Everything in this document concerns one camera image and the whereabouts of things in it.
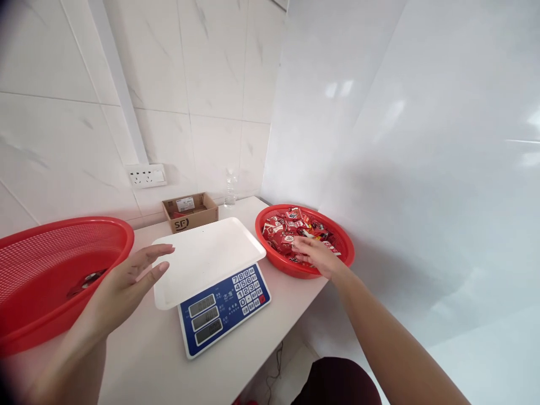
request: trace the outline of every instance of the hand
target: hand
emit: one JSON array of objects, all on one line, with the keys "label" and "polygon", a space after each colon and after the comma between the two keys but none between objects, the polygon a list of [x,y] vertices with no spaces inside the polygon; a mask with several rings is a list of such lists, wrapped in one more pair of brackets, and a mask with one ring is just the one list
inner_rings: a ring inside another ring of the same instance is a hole
[{"label": "hand", "polygon": [[311,263],[329,280],[335,272],[347,268],[324,243],[312,238],[295,236],[292,251],[299,253],[297,259]]},{"label": "hand", "polygon": [[137,277],[158,257],[172,252],[173,245],[148,246],[112,269],[79,316],[78,326],[97,339],[106,338],[135,311],[169,263],[161,262],[139,281]]}]

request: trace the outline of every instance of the blue scale body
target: blue scale body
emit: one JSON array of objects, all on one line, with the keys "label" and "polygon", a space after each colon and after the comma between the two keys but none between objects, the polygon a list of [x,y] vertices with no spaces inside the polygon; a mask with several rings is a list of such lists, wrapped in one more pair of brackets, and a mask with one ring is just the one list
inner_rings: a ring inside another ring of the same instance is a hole
[{"label": "blue scale body", "polygon": [[272,297],[257,263],[178,306],[188,359],[193,359],[245,322]]}]

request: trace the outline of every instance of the white scale tray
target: white scale tray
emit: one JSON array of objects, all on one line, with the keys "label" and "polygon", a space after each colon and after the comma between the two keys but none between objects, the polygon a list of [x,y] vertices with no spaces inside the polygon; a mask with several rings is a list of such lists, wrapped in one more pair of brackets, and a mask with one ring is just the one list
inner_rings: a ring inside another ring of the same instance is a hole
[{"label": "white scale tray", "polygon": [[155,304],[162,310],[180,305],[266,256],[264,247],[237,218],[165,236],[154,241],[156,244],[176,248],[154,263],[170,263],[154,285]]}]

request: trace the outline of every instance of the clear bottle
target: clear bottle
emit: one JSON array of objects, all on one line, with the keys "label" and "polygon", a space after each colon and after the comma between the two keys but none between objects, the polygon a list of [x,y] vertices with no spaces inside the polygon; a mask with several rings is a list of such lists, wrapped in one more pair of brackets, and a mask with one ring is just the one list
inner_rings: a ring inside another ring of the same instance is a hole
[{"label": "clear bottle", "polygon": [[230,207],[236,203],[236,183],[238,182],[238,170],[236,168],[226,168],[227,189],[225,191],[225,207]]}]

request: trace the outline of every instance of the digital scale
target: digital scale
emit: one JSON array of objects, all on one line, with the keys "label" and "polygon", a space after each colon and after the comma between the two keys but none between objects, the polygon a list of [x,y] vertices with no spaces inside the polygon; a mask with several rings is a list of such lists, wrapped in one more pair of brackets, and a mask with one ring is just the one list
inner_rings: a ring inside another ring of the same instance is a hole
[{"label": "digital scale", "polygon": [[265,249],[237,218],[165,236],[159,262],[169,269],[154,286],[158,309],[177,307],[188,359],[193,359],[266,307],[272,297],[257,261]]},{"label": "digital scale", "polygon": [[255,263],[185,300],[178,306],[178,313],[188,358],[208,349],[271,299]]}]

